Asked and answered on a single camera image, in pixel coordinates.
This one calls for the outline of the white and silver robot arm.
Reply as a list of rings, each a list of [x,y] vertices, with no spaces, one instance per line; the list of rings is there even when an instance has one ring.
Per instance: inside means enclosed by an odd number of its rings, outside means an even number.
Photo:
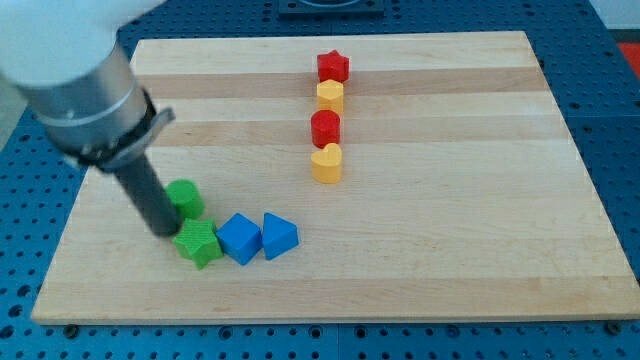
[[[155,110],[117,33],[162,0],[5,0],[1,73],[50,141],[81,166],[146,168],[146,148],[173,114]]]

